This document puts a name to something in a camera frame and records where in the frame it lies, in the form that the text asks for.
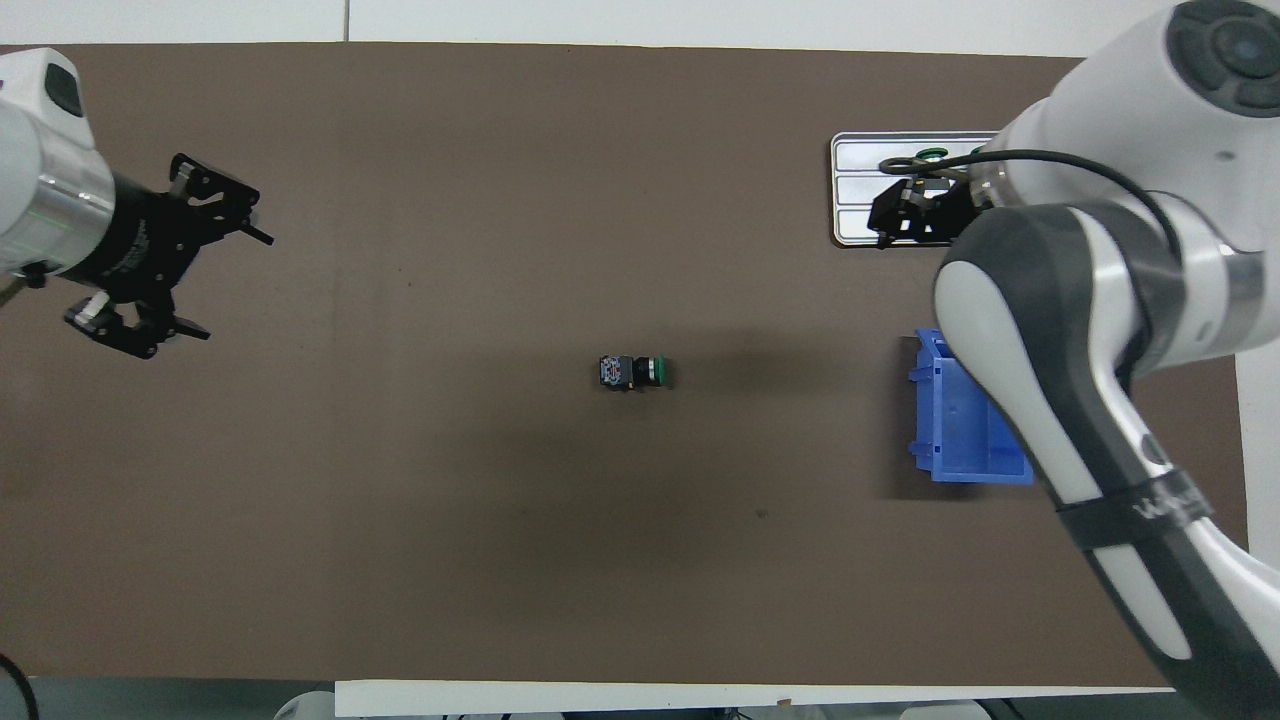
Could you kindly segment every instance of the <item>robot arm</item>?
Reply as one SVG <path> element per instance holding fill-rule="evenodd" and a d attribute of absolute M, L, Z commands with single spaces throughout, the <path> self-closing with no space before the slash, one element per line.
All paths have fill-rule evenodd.
<path fill-rule="evenodd" d="M 987 147 L 1105 163 L 1158 215 L 1076 168 L 974 163 L 970 190 L 995 208 L 934 284 L 951 350 L 1010 419 L 1132 630 L 1222 717 L 1280 716 L 1280 574 L 1219 532 L 1121 380 L 1280 334 L 1276 10 L 1194 0 L 1161 13 Z"/>
<path fill-rule="evenodd" d="M 51 49 L 0 56 L 0 272 L 41 287 L 47 275 L 97 290 L 64 319 L 90 338 L 151 357 L 175 334 L 209 332 L 174 314 L 173 287 L 200 249 L 253 227 L 259 193 L 186 156 L 154 193 L 111 173 L 93 146 L 76 67 Z M 129 327 L 115 311 L 134 304 Z"/>

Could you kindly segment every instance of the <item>black cable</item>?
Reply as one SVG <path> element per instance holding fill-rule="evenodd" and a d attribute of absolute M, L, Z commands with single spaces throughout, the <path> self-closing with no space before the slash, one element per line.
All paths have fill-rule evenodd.
<path fill-rule="evenodd" d="M 1143 208 L 1151 211 L 1152 217 L 1156 218 L 1156 223 L 1160 224 L 1161 232 L 1165 233 L 1165 240 L 1169 241 L 1169 251 L 1172 252 L 1174 259 L 1178 260 L 1179 265 L 1183 264 L 1181 247 L 1178 245 L 1178 231 L 1174 229 L 1174 223 L 1169 219 L 1169 215 L 1165 214 L 1165 210 L 1156 202 L 1156 199 L 1152 197 L 1149 192 L 1143 190 L 1140 184 L 1129 179 L 1129 176 L 1125 176 L 1110 165 L 1103 165 L 1097 160 L 1089 160 L 1088 158 L 1071 155 L 1070 152 L 1057 152 L 1053 150 L 989 150 L 973 152 L 972 155 L 956 155 L 955 158 L 929 161 L 920 161 L 918 158 L 890 158 L 881 161 L 879 172 L 886 176 L 916 176 L 920 173 L 928 173 L 931 169 L 945 170 L 964 165 L 977 165 L 979 163 L 1000 163 L 1002 160 L 1039 160 L 1042 163 L 1070 165 L 1073 168 L 1080 168 L 1082 170 L 1088 170 L 1096 176 L 1105 177 L 1116 183 L 1124 188 L 1125 192 L 1132 195 L 1134 200 L 1142 202 Z"/>
<path fill-rule="evenodd" d="M 31 689 L 31 680 L 27 679 L 27 674 L 3 653 L 0 653 L 0 666 L 4 666 L 4 671 L 13 678 L 13 684 L 18 685 L 18 692 L 22 693 L 22 702 L 27 706 L 27 720 L 40 720 L 36 691 Z"/>
<path fill-rule="evenodd" d="M 1056 152 L 1053 150 L 991 150 L 931 161 L 922 161 L 919 158 L 890 158 L 881 161 L 879 172 L 886 176 L 916 176 L 929 173 L 933 169 L 943 170 L 964 165 L 977 165 L 979 163 L 1000 163 L 1004 160 L 1039 160 L 1042 163 L 1070 165 L 1073 168 L 1079 168 L 1096 176 L 1105 177 L 1116 183 L 1138 202 L 1140 202 L 1143 208 L 1151 211 L 1151 215 L 1160 225 L 1160 231 L 1165 234 L 1165 241 L 1169 245 L 1169 252 L 1174 256 L 1178 265 L 1181 266 L 1183 250 L 1178 241 L 1178 231 L 1174 229 L 1172 220 L 1169 219 L 1165 210 L 1156 202 L 1156 199 L 1120 170 L 1098 163 L 1097 160 L 1089 160 L 1088 158 L 1071 155 L 1070 152 Z M 1142 359 L 1142 354 L 1146 352 L 1147 346 L 1155 334 L 1155 322 L 1151 319 L 1151 309 L 1147 306 L 1147 299 L 1143 297 L 1142 292 L 1138 290 L 1138 278 L 1133 275 L 1133 264 L 1129 261 L 1129 256 L 1125 252 L 1124 246 L 1116 243 L 1116 250 L 1124 260 L 1125 270 L 1129 274 L 1129 283 L 1133 286 L 1134 302 L 1138 304 L 1138 313 L 1142 316 L 1140 334 L 1134 338 L 1128 347 L 1125 347 L 1124 359 L 1116 369 L 1116 377 L 1120 379 L 1120 387 L 1124 389 L 1125 395 L 1128 395 L 1133 369 L 1138 364 L 1138 360 Z"/>

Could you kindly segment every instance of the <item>brown table surface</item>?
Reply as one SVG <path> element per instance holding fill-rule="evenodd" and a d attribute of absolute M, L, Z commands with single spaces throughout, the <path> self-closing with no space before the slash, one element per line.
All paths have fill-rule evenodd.
<path fill-rule="evenodd" d="M 0 313 L 0 638 L 32 673 L 1161 684 L 1036 487 L 913 468 L 942 254 L 829 240 L 838 131 L 982 129 L 1069 59 L 63 49 L 113 168 L 262 191 L 142 363 Z M 672 389 L 595 384 L 666 354 Z M 1229 360 L 1139 384 L 1244 539 Z"/>

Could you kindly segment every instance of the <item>black electrical component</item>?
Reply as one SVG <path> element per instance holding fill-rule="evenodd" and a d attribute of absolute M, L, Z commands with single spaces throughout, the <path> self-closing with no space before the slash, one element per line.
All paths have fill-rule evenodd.
<path fill-rule="evenodd" d="M 662 355 L 654 357 L 602 355 L 600 384 L 609 389 L 664 386 L 667 384 L 667 359 Z"/>

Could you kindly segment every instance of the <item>blue plastic bin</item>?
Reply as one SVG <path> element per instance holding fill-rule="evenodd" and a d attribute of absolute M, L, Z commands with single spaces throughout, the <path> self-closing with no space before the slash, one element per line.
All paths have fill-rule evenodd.
<path fill-rule="evenodd" d="M 938 483 L 1030 484 L 1030 460 L 987 393 L 951 355 L 942 333 L 915 331 L 915 466 Z"/>

